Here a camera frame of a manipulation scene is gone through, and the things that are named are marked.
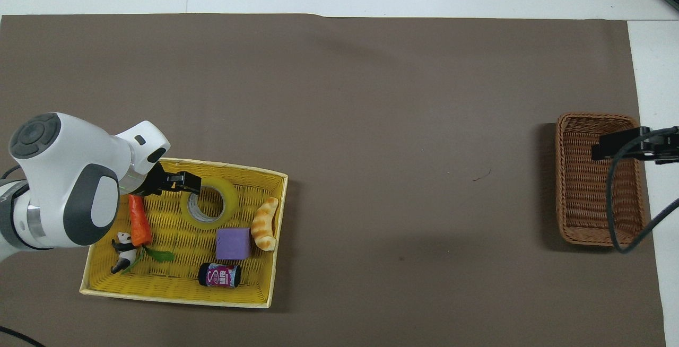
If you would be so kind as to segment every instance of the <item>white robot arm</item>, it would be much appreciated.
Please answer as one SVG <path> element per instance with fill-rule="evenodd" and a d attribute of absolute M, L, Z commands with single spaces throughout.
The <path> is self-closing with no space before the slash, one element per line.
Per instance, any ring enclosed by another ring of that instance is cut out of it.
<path fill-rule="evenodd" d="M 21 250 L 95 243 L 111 228 L 120 195 L 198 192 L 197 176 L 162 169 L 168 149 L 150 122 L 112 136 L 63 113 L 29 120 L 10 140 L 26 180 L 0 180 L 0 261 Z"/>

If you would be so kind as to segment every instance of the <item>brown mat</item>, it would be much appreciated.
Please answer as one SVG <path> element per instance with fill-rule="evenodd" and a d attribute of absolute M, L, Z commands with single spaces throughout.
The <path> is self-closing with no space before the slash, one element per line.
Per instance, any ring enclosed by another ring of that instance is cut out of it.
<path fill-rule="evenodd" d="M 652 242 L 555 218 L 558 116 L 638 116 L 623 21 L 3 16 L 0 93 L 2 144 L 148 119 L 168 156 L 291 177 L 271 309 L 82 296 L 85 248 L 15 255 L 0 324 L 48 345 L 664 345 Z"/>

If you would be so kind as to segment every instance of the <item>panda toy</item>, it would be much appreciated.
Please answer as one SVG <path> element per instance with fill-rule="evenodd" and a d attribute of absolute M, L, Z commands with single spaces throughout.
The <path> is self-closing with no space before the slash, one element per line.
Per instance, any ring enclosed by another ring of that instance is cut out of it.
<path fill-rule="evenodd" d="M 132 243 L 132 237 L 129 233 L 118 232 L 118 240 L 120 243 L 117 243 L 116 240 L 111 240 L 111 245 L 120 254 L 118 262 L 111 268 L 112 274 L 127 269 L 134 263 L 136 258 L 136 248 Z"/>

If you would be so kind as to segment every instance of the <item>yellow tape roll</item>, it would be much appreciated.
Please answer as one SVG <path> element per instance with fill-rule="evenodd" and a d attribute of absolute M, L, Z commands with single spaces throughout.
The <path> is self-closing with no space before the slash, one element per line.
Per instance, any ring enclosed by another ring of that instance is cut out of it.
<path fill-rule="evenodd" d="M 238 209 L 238 192 L 233 184 L 219 177 L 204 177 L 201 179 L 201 188 L 212 188 L 221 195 L 224 207 L 216 217 L 204 214 L 198 207 L 198 195 L 196 193 L 183 192 L 179 202 L 181 218 L 196 228 L 203 230 L 217 229 L 233 217 Z"/>

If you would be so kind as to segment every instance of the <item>purple block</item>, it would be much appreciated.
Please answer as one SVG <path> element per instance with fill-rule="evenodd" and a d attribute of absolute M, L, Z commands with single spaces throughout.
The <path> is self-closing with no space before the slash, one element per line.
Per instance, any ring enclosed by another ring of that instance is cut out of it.
<path fill-rule="evenodd" d="M 250 257 L 250 228 L 225 228 L 216 231 L 217 259 Z"/>

